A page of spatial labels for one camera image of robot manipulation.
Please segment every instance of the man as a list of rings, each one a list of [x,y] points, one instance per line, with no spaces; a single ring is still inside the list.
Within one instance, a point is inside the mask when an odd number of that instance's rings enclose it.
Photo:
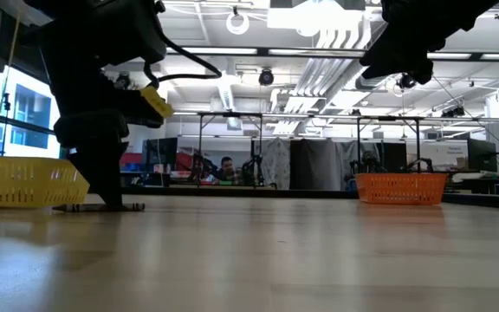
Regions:
[[[225,156],[221,159],[221,170],[219,170],[221,181],[231,181],[233,185],[242,184],[242,174],[234,168],[232,158]]]

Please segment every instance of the table surface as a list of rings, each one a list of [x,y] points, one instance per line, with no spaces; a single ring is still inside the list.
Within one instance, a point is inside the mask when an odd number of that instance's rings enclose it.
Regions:
[[[0,311],[499,311],[496,209],[125,200],[147,209],[0,209]]]

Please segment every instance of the orange basket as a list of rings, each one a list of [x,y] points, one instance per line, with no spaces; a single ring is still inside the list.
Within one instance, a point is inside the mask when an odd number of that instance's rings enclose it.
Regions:
[[[438,205],[447,174],[363,173],[355,176],[360,200],[368,204]]]

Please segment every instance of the plastic basket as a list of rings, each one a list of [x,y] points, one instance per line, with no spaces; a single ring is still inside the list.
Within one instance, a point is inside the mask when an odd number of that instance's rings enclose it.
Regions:
[[[369,204],[438,205],[447,174],[364,173],[356,175],[360,200]]]
[[[0,157],[0,207],[83,204],[88,188],[67,160]]]

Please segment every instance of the yellow basket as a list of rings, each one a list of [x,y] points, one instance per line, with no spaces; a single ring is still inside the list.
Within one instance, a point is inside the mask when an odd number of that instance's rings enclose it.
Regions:
[[[88,188],[67,160],[0,157],[0,207],[83,204]]]

